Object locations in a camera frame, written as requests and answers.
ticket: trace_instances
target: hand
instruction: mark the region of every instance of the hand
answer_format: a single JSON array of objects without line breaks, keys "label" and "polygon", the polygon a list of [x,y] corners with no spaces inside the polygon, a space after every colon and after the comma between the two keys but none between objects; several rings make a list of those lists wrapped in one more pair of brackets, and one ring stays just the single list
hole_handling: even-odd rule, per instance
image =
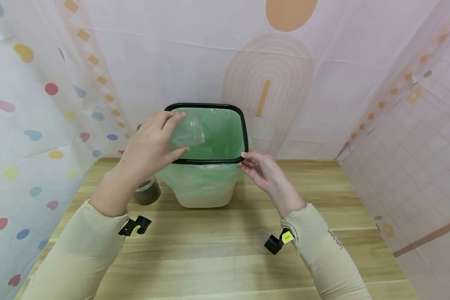
[{"label": "hand", "polygon": [[117,165],[122,170],[122,176],[139,186],[184,155],[188,148],[174,151],[169,148],[175,127],[184,117],[185,113],[162,111],[146,120],[131,139]]},{"label": "hand", "polygon": [[240,169],[269,195],[280,218],[307,206],[270,155],[250,149],[249,152],[242,152],[241,156],[245,160],[240,164]]},{"label": "hand", "polygon": [[188,151],[188,148],[174,151],[169,148],[175,126],[184,117],[184,113],[162,111],[143,123],[128,143],[122,159],[103,177],[90,205],[108,217],[123,215],[140,184]]},{"label": "hand", "polygon": [[245,160],[240,164],[240,169],[265,192],[272,193],[286,181],[282,169],[270,155],[250,149],[249,152],[242,152],[241,156]]}]

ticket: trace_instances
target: trash can lid frame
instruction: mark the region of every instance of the trash can lid frame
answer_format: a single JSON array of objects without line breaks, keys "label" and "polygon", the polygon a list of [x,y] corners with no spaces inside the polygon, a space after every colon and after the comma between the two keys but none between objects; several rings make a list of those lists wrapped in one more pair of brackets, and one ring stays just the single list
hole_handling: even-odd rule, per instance
[{"label": "trash can lid frame", "polygon": [[[248,135],[247,135],[247,125],[245,123],[245,117],[240,108],[231,104],[217,104],[217,103],[193,103],[193,102],[181,102],[175,103],[167,106],[165,111],[172,111],[177,108],[219,108],[222,110],[233,110],[240,116],[240,121],[242,123],[242,133],[243,133],[243,144],[245,146],[244,151],[248,152]],[[179,158],[172,162],[172,164],[179,165],[216,165],[216,164],[240,164],[244,161],[243,157],[236,157],[232,159],[187,159]]]}]

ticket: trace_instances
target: black clip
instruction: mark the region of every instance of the black clip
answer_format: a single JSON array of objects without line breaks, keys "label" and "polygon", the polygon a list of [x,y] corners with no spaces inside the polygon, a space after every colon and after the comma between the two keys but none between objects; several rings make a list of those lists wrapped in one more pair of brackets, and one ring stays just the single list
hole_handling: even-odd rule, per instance
[{"label": "black clip", "polygon": [[265,245],[264,245],[265,248],[273,255],[276,255],[282,249],[282,247],[285,245],[282,241],[282,236],[283,236],[283,234],[285,234],[287,232],[292,233],[292,231],[289,230],[288,228],[284,228],[278,239],[273,234],[270,235],[268,237],[268,240],[265,242]]},{"label": "black clip", "polygon": [[139,215],[136,221],[128,219],[127,224],[118,232],[118,234],[129,237],[137,226],[140,226],[140,228],[137,230],[137,233],[144,234],[151,223],[151,220]]}]

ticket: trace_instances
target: white trash can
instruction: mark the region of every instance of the white trash can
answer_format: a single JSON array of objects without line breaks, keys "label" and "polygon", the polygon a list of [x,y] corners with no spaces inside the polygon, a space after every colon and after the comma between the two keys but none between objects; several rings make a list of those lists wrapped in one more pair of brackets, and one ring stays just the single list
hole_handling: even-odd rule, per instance
[{"label": "white trash can", "polygon": [[235,183],[244,173],[238,167],[248,151],[245,118],[228,104],[177,103],[165,110],[197,115],[205,143],[190,151],[156,176],[172,188],[185,208],[221,208],[227,205]]}]

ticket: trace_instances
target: polka dot fabric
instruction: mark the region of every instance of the polka dot fabric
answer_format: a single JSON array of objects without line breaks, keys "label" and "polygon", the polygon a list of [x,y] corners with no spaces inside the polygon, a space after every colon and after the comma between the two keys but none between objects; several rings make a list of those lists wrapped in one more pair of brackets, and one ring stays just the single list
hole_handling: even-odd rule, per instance
[{"label": "polka dot fabric", "polygon": [[[89,167],[127,138],[26,1],[0,0],[0,299],[11,300]],[[3,35],[11,25],[13,35]]]}]

